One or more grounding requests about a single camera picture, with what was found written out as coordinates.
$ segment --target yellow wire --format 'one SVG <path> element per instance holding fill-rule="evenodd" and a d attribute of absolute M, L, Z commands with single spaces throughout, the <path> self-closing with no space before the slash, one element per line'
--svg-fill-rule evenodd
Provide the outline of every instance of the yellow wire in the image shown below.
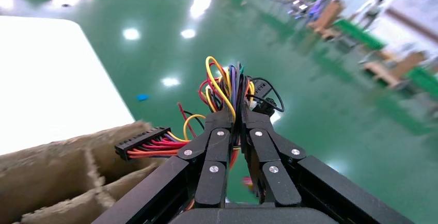
<path fill-rule="evenodd" d="M 205 119 L 205 116 L 203 116 L 203 115 L 198 115 L 198 114 L 196 114 L 196 115 L 192 115 L 192 116 L 189 116 L 189 117 L 187 118 L 187 120 L 184 122 L 184 127 L 182 127 L 182 131 L 183 131 L 183 133 L 184 133 L 184 138 L 185 138 L 186 141 L 190 141 L 190 140 L 189 140 L 189 137 L 187 136 L 187 124 L 189 123 L 190 120 L 192 120 L 192 119 L 195 118 L 195 117 L 201 117 L 201 118 L 204 118 L 204 119 Z"/>
<path fill-rule="evenodd" d="M 231 114 L 233 116 L 233 120 L 236 120 L 236 112 L 233 109 L 232 104 L 230 103 L 230 101 L 228 100 L 227 96 L 225 96 L 225 94 L 222 92 L 221 88 L 217 85 L 216 81 L 214 80 L 213 74 L 211 74 L 211 70 L 210 70 L 210 66 L 209 66 L 209 61 L 212 60 L 214 62 L 214 64 L 219 68 L 221 65 L 216 61 L 216 59 L 214 59 L 213 57 L 209 56 L 206 59 L 206 69 L 207 69 L 207 74 L 208 77 L 210 78 L 211 83 L 213 84 L 214 88 L 216 88 L 217 92 L 219 93 L 219 95 L 221 95 L 221 97 L 224 99 L 225 103 L 228 105 Z"/>
<path fill-rule="evenodd" d="M 214 108 L 214 105 L 213 105 L 213 103 L 211 102 L 211 99 L 210 99 L 210 95 L 208 94 L 208 90 L 210 89 L 210 87 L 206 87 L 206 94 L 205 94 L 205 96 L 207 97 L 207 102 L 208 102 L 208 105 L 210 106 L 210 108 L 213 110 L 213 112 L 216 112 L 217 110 Z"/>
<path fill-rule="evenodd" d="M 249 82 L 249 93 L 251 95 L 254 95 L 254 93 L 256 92 L 256 87 L 254 86 L 254 83 L 252 83 L 251 81 Z M 249 98 L 249 102 L 251 103 L 253 101 L 254 97 L 250 97 Z"/>
<path fill-rule="evenodd" d="M 196 114 L 196 115 L 192 115 L 192 116 L 189 116 L 189 117 L 187 118 L 187 120 L 184 122 L 184 126 L 182 127 L 182 128 L 183 128 L 183 133 L 184 133 L 184 138 L 185 138 L 185 140 L 176 137 L 176 136 L 175 136 L 174 134 L 172 134 L 171 132 L 167 132 L 167 134 L 170 135 L 173 139 L 175 139 L 175 140 L 177 140 L 177 141 L 180 141 L 180 142 L 189 142 L 190 140 L 189 140 L 189 138 L 187 137 L 187 124 L 189 123 L 190 120 L 192 120 L 192 119 L 195 118 L 195 117 L 201 117 L 201 118 L 204 118 L 204 119 L 205 119 L 205 116 L 203 116 L 203 115 L 198 115 L 198 114 Z"/>
<path fill-rule="evenodd" d="M 232 91 L 233 91 L 234 89 L 231 88 L 230 71 L 227 70 L 227 71 L 225 72 L 225 74 L 227 75 L 227 85 L 228 85 L 227 92 L 228 92 L 228 96 L 229 96 L 230 99 L 231 99 Z"/>
<path fill-rule="evenodd" d="M 171 132 L 167 132 L 168 135 L 170 135 L 173 139 L 180 141 L 180 142 L 189 142 L 189 140 L 182 140 L 178 137 L 176 137 L 174 134 L 172 134 Z"/>

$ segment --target white surface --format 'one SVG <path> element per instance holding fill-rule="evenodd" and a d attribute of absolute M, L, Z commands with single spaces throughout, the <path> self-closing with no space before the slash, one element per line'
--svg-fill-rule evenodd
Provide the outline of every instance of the white surface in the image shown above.
<path fill-rule="evenodd" d="M 77 24 L 0 17 L 0 154 L 133 121 Z"/>
<path fill-rule="evenodd" d="M 438 36 L 438 0 L 395 0 L 391 8 Z"/>

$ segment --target cardboard divider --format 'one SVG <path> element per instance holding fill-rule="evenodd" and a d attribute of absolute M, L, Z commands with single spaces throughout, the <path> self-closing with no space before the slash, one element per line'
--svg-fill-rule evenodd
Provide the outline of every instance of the cardboard divider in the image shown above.
<path fill-rule="evenodd" d="M 20 216 L 94 188 L 87 176 L 83 150 L 67 153 L 59 146 L 34 150 L 34 155 L 19 161 L 0 161 L 0 223 L 12 223 Z"/>
<path fill-rule="evenodd" d="M 148 131 L 151 126 L 146 124 L 142 130 L 124 133 L 124 139 L 114 139 L 93 146 L 91 152 L 96 161 L 98 173 L 105 178 L 105 184 L 111 184 L 129 173 L 141 170 L 151 164 L 151 159 L 136 159 L 126 162 L 115 153 L 114 146 L 121 141 Z"/>
<path fill-rule="evenodd" d="M 105 211 L 95 195 L 96 191 L 90 190 L 71 200 L 25 214 L 21 224 L 91 223 Z"/>
<path fill-rule="evenodd" d="M 105 190 L 116 200 L 120 200 L 126 193 L 128 193 L 134 186 L 140 183 L 145 177 L 151 174 L 157 167 L 158 163 L 150 164 L 148 167 L 130 173 L 123 178 L 111 184 L 105 185 Z"/>
<path fill-rule="evenodd" d="M 92 222 L 163 162 L 115 154 L 116 143 L 150 129 L 135 122 L 0 156 L 0 224 Z"/>

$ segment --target wire bundle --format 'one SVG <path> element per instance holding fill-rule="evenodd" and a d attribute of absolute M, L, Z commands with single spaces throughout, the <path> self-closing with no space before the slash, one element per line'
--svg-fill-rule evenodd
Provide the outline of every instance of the wire bundle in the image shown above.
<path fill-rule="evenodd" d="M 177 155 L 178 150 L 186 144 L 187 142 L 177 141 L 170 135 L 164 134 L 157 139 L 147 141 L 131 149 L 127 153 L 129 154 L 129 158 L 170 157 Z"/>

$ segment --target blue wire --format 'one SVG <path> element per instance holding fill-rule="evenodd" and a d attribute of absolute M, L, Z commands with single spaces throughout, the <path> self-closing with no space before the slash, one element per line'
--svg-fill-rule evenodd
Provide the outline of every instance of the blue wire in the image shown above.
<path fill-rule="evenodd" d="M 231 65 L 228 70 L 230 71 L 231 75 L 231 103 L 234 109 L 236 109 L 236 68 Z"/>

